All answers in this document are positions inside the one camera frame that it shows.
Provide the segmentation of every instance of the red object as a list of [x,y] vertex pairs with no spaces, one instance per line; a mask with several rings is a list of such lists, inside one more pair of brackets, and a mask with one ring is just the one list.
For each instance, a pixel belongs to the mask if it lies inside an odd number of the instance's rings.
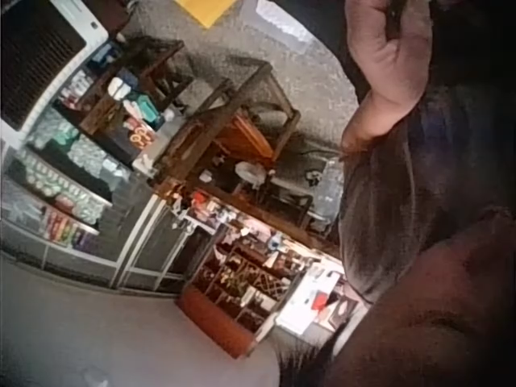
[[312,303],[312,310],[323,310],[328,301],[328,294],[318,291]]

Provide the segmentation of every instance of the speckled floor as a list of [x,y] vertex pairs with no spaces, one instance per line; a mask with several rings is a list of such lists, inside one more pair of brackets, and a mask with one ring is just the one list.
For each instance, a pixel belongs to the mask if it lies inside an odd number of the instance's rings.
[[246,25],[239,18],[240,6],[241,0],[206,30],[173,0],[142,0],[132,24],[148,35],[184,40],[194,74],[207,85],[217,85],[221,77],[238,85],[249,74],[249,68],[231,60],[234,56],[269,61],[301,111],[298,130],[307,138],[336,145],[356,108],[353,88],[338,61],[317,40],[302,55],[289,50]]

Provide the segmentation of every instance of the white appliance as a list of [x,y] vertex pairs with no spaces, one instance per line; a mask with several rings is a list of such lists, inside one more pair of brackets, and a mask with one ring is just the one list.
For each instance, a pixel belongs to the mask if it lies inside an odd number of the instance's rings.
[[6,145],[23,146],[61,86],[107,39],[81,0],[2,1],[0,129]]

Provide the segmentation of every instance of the wooden shelf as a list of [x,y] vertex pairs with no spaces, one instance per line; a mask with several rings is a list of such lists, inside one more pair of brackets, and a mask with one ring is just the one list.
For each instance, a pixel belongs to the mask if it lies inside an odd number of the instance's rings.
[[96,194],[91,189],[83,186],[81,183],[79,183],[77,180],[74,180],[69,175],[64,174],[61,172],[58,168],[54,167],[53,165],[49,164],[45,159],[43,159],[34,149],[31,147],[25,147],[25,150],[27,153],[29,153],[31,156],[33,156],[35,159],[38,160],[41,164],[43,164],[48,169],[51,169],[53,172],[57,173],[60,177],[63,177],[64,179],[68,180],[69,182],[73,183],[74,185],[78,186],[80,189],[84,190],[89,196],[93,197],[95,200],[101,202],[104,206],[112,207],[113,203],[111,203],[109,200],[103,198],[102,196]]
[[75,216],[73,216],[71,214],[67,214],[64,211],[57,209],[48,199],[42,198],[36,192],[34,192],[33,189],[30,189],[30,188],[26,187],[23,183],[19,183],[18,181],[16,181],[11,176],[8,176],[8,177],[9,177],[10,181],[12,181],[12,183],[14,185],[16,185],[18,188],[20,188],[26,195],[30,196],[31,198],[34,198],[38,202],[43,203],[45,206],[51,207],[53,211],[57,212],[61,216],[64,216],[65,218],[68,218],[69,220],[77,223],[77,225],[82,230],[87,231],[87,232],[89,232],[90,234],[93,234],[93,235],[98,235],[99,234],[99,231],[98,231],[98,229],[96,227],[87,225],[86,223],[83,223],[81,220],[79,220]]

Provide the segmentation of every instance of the black grille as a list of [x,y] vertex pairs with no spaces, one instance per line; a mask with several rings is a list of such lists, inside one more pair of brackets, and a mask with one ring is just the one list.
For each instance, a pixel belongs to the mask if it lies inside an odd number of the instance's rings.
[[19,130],[85,41],[48,0],[21,0],[2,15],[2,119]]

